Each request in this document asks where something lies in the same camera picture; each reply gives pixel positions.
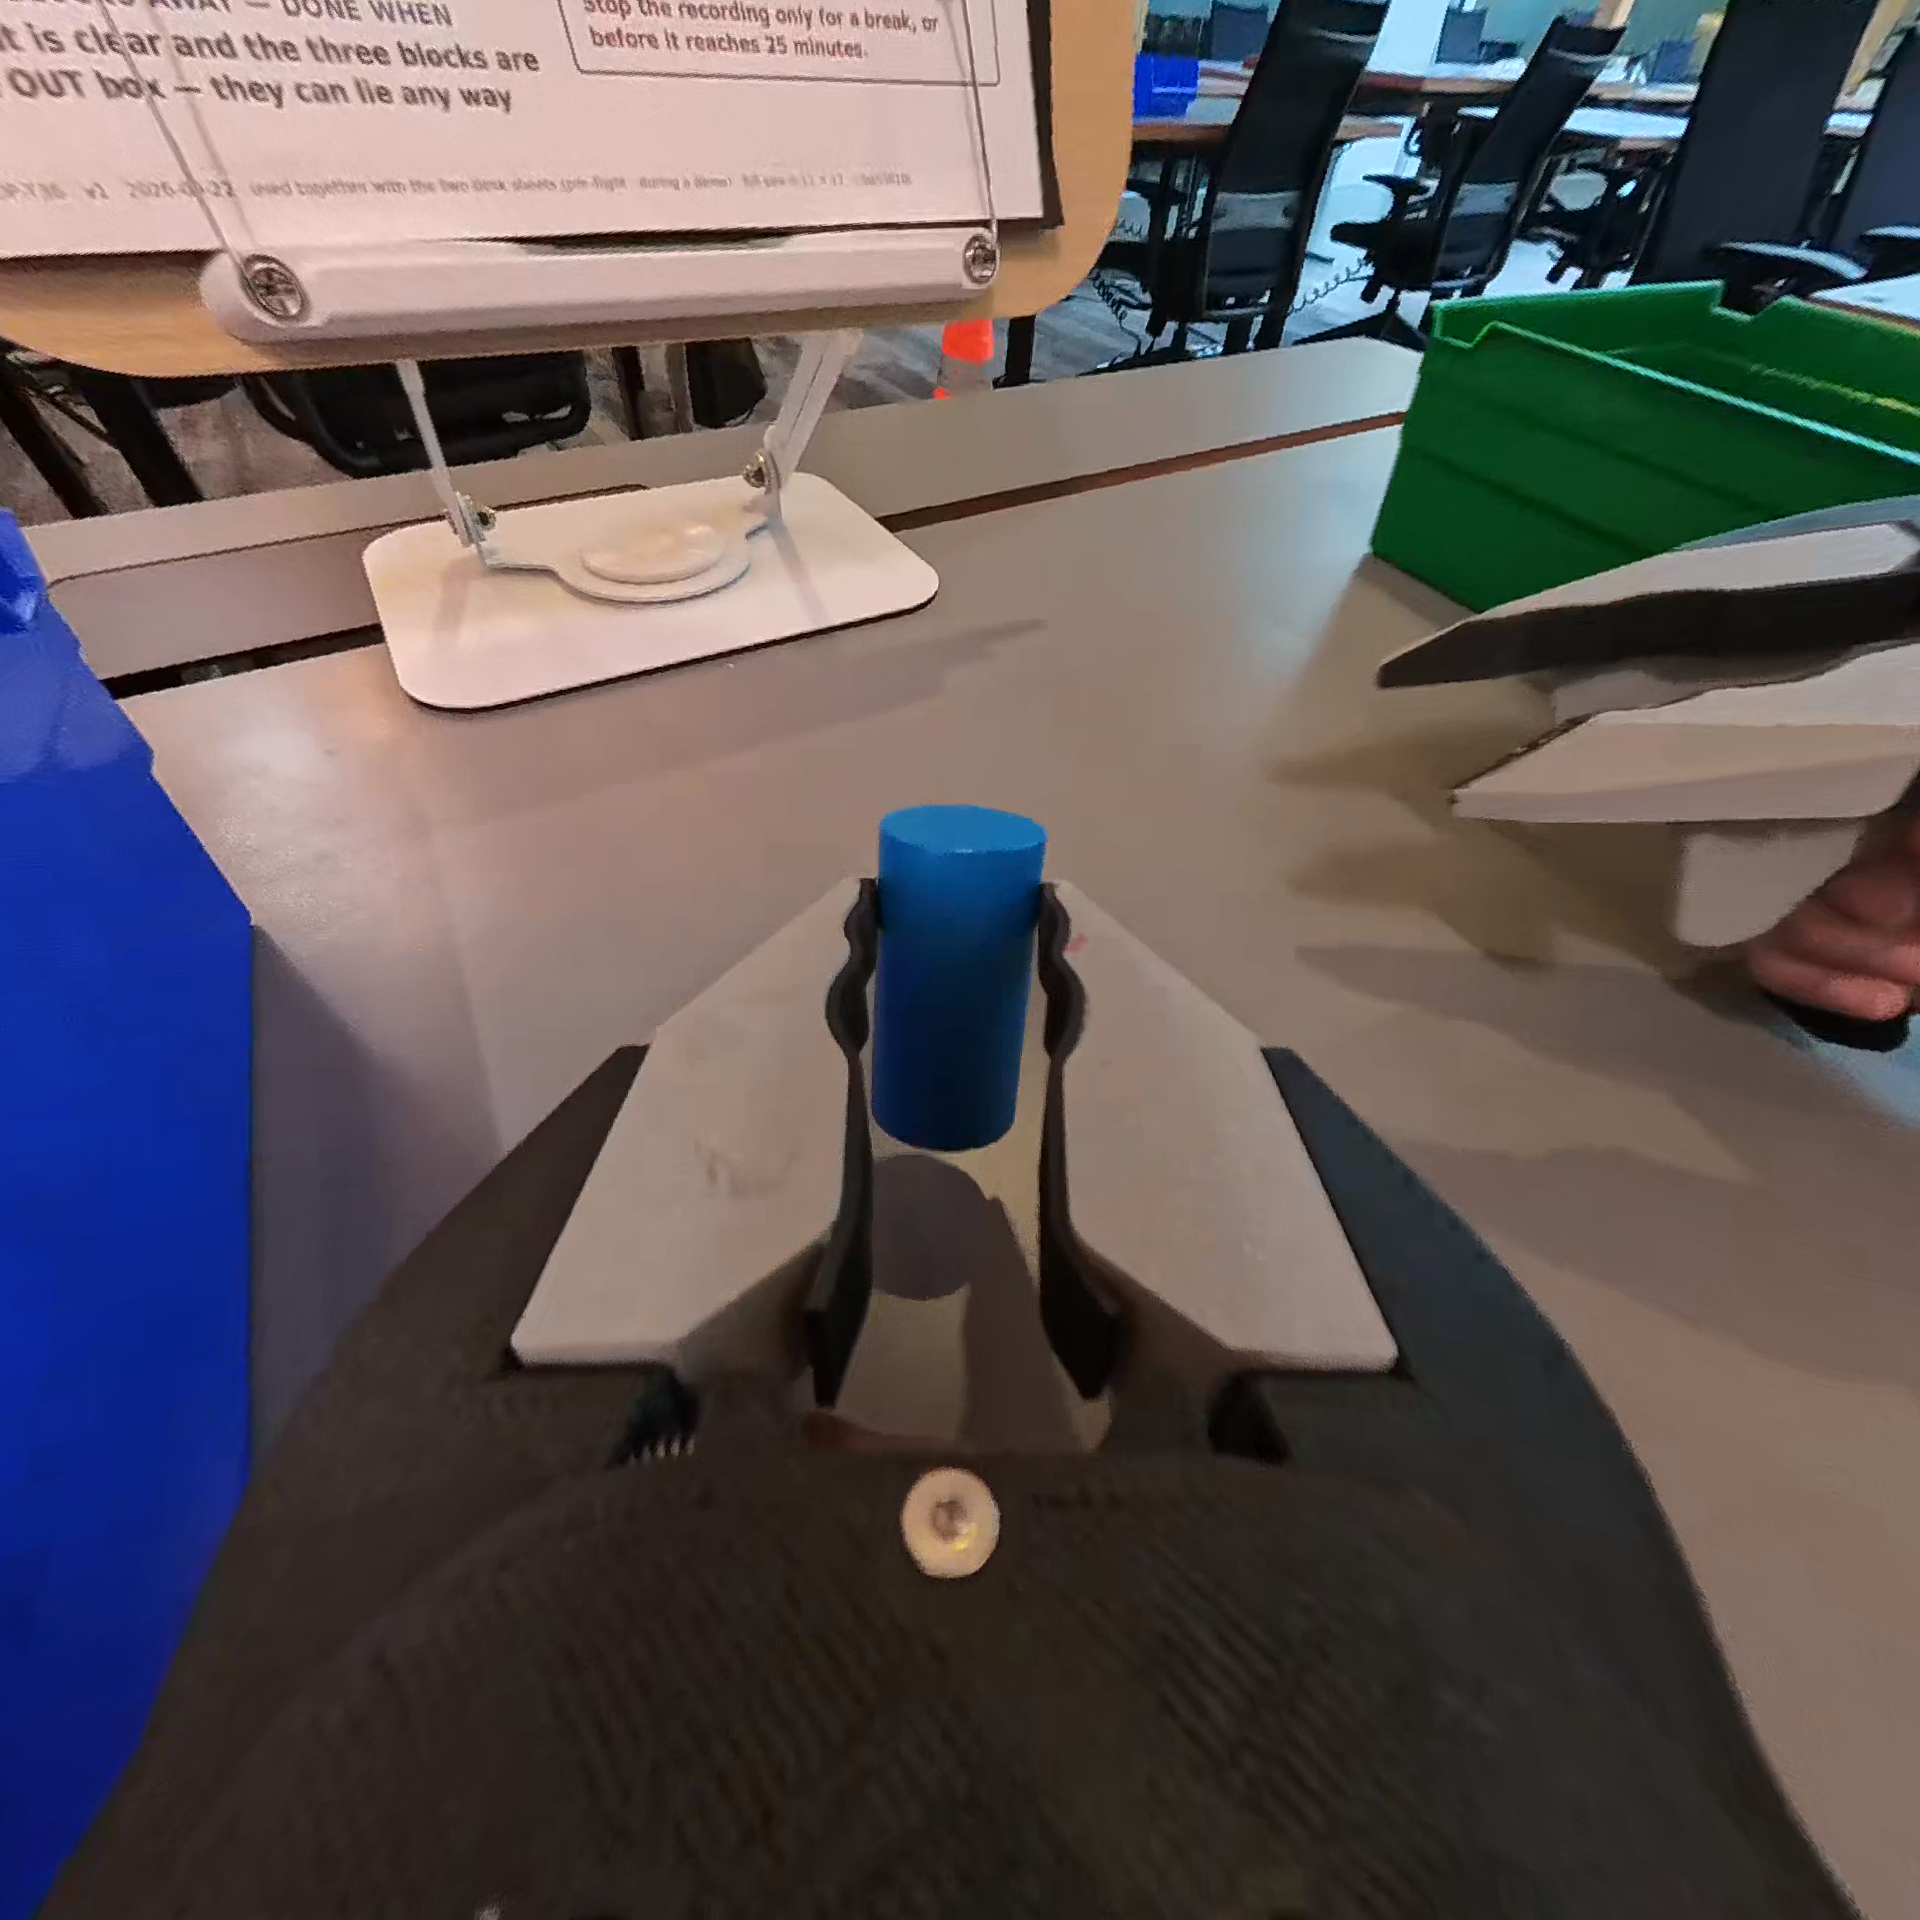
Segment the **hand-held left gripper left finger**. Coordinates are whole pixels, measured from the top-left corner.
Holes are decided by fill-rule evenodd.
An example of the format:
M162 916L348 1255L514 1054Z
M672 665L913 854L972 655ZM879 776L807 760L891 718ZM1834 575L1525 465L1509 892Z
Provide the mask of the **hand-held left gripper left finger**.
M644 1049L513 1333L525 1369L810 1376L840 1401L873 1296L879 884L841 880Z

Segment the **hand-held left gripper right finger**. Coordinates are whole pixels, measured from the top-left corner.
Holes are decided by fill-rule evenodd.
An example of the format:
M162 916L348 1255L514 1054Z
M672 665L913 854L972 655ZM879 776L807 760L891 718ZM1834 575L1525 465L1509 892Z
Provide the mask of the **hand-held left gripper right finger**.
M1260 1037L1071 883L1043 892L1040 985L1040 1308L1075 1390L1389 1374Z

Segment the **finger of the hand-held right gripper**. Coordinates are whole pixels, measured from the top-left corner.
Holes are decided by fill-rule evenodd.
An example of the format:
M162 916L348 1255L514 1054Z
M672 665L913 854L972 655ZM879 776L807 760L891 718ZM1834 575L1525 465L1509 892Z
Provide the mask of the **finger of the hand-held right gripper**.
M1673 829L1669 926L1691 949L1757 940L1915 812L1919 646L1783 679L1589 711L1453 790L1492 824Z
M1738 670L1915 636L1915 516L1676 549L1459 620L1379 665L1381 687Z

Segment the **green plastic bin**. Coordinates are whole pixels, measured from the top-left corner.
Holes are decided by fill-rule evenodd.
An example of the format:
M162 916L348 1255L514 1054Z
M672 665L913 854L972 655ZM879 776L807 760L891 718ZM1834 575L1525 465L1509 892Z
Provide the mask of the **green plastic bin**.
M1915 481L1913 325L1715 280L1481 297L1432 323L1372 555L1489 609Z

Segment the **blue wooden cylinder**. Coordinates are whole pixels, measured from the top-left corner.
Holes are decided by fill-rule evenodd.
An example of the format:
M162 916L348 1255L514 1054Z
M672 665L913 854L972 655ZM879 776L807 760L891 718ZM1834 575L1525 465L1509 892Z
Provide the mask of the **blue wooden cylinder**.
M871 1110L893 1140L961 1155L1016 1125L1045 854L995 806L880 820Z

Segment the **blue plastic bin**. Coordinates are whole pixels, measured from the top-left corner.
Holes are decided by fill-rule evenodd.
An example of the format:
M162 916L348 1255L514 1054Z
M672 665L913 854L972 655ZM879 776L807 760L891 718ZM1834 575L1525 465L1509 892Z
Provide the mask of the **blue plastic bin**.
M139 1742L252 1454L255 929L2 516L2 1916Z

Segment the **person's right hand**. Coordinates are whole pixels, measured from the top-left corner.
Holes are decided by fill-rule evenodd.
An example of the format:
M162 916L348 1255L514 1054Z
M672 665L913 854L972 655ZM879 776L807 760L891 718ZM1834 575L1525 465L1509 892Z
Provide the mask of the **person's right hand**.
M1887 1021L1919 993L1919 820L1887 823L1744 956L1776 1000Z

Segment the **black office chair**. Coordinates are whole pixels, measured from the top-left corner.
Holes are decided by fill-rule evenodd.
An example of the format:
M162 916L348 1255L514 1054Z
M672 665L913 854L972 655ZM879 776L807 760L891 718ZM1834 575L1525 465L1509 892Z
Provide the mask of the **black office chair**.
M1208 166L1181 327L1221 327L1221 353L1280 344L1339 125L1388 4L1282 1Z
M592 420L584 351L440 359L418 371L448 465L576 440ZM394 366L248 375L242 391L267 427L337 472L373 478L428 465Z
M1665 169L1631 285L1715 280L1756 313L1915 270L1915 35L1856 143L1836 227L1808 239L1813 185L1874 4L1729 4Z
M1338 224L1330 236L1362 252L1362 297L1388 294L1388 302L1308 342L1373 337L1421 351L1426 334L1401 313L1403 297L1440 303L1481 294L1513 246L1554 142L1613 59L1623 31L1559 16L1496 117L1487 125L1456 118L1435 179L1372 175L1372 185L1393 195L1393 207L1370 224Z

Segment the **printed instruction sheet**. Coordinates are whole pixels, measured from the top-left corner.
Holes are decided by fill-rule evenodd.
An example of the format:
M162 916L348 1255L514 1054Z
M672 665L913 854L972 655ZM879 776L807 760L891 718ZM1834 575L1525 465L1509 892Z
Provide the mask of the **printed instruction sheet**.
M1061 222L1045 4L5 1L2 253Z

